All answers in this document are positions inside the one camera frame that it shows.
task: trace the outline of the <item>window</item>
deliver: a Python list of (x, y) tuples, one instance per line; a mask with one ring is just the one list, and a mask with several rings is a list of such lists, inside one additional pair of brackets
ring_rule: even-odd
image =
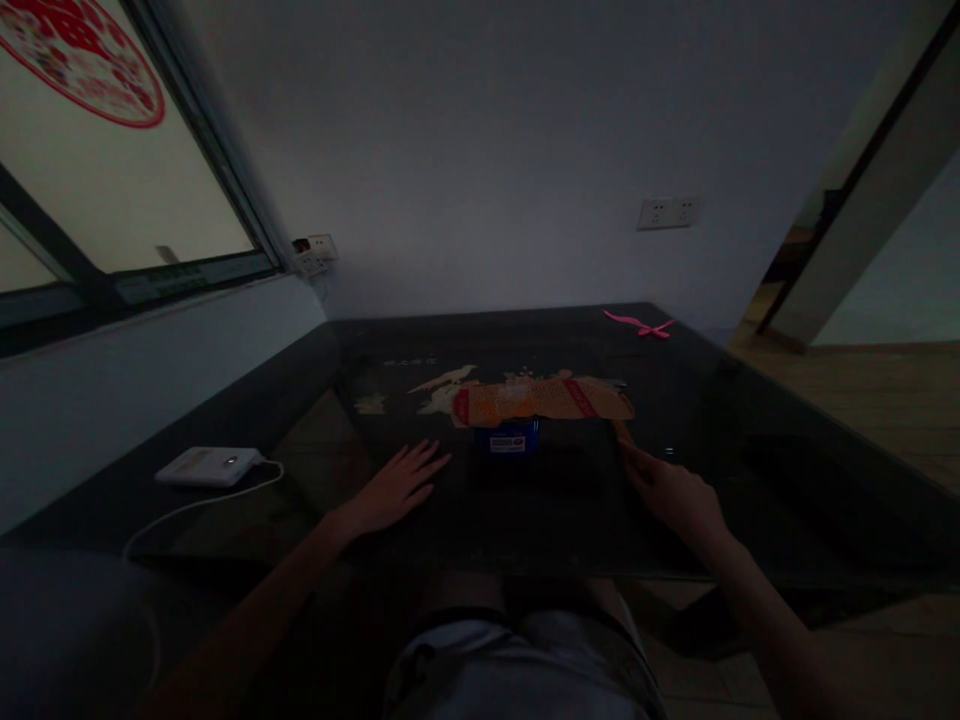
[(0, 0), (0, 353), (278, 272), (170, 37), (141, 0)]

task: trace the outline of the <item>white power bank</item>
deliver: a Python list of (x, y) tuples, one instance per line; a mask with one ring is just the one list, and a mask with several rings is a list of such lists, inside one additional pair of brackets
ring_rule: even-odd
[(154, 478), (164, 485), (233, 487), (251, 466), (260, 462), (263, 456), (253, 448), (193, 447)]

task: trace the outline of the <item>dark glass tabletop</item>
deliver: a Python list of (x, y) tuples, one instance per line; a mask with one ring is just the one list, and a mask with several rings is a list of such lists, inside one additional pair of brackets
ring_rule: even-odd
[[(651, 325), (668, 319), (650, 304), (609, 309)], [(327, 323), (4, 542), (118, 553), (165, 513), (222, 496), (153, 481), (184, 449), (257, 447), (273, 457), (286, 449), (282, 482), (172, 517), (139, 538), (133, 552), (262, 556), (275, 564), (378, 463), (429, 437), (453, 454), (434, 496), (409, 520), (357, 543), (348, 559), (425, 569), (705, 577), (629, 487), (607, 421), (543, 420), (536, 454), (494, 460), (444, 412), (445, 393), (456, 383), (567, 370), (624, 384), (636, 409), (627, 426), (637, 444), (713, 485), (734, 534), (778, 586), (957, 587), (956, 498), (682, 323), (666, 340), (638, 337), (602, 310)], [(317, 414), (331, 404), (332, 411)], [(270, 472), (259, 468), (237, 489)]]
[[(668, 319), (648, 304), (616, 311)], [(638, 337), (600, 308), (574, 308), (335, 327), (336, 390), (376, 459), (423, 437), (453, 453), (415, 519), (358, 544), (355, 561), (702, 577), (628, 486), (607, 421), (543, 420), (536, 454), (491, 459), (442, 412), (458, 383), (569, 370), (625, 384), (637, 444), (713, 485), (733, 532), (779, 582), (896, 588), (953, 576), (951, 496), (682, 324), (666, 340)]]

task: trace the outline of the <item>gray shorts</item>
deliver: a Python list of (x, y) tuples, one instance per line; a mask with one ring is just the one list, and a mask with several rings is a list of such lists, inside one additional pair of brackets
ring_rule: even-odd
[(596, 607), (535, 610), (516, 625), (490, 608), (440, 610), (401, 651), (384, 703), (393, 719), (557, 714), (666, 717), (635, 628)]

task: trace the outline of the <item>hand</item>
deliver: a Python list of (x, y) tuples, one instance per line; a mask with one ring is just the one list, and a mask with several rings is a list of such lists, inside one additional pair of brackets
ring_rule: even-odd
[(730, 536), (717, 493), (682, 465), (658, 460), (620, 440), (627, 475), (647, 507), (694, 552)]
[(348, 542), (390, 527), (430, 497), (433, 485), (417, 488), (450, 462), (450, 455), (428, 463), (440, 446), (428, 443), (424, 440), (410, 451), (404, 445), (356, 497), (330, 513)]

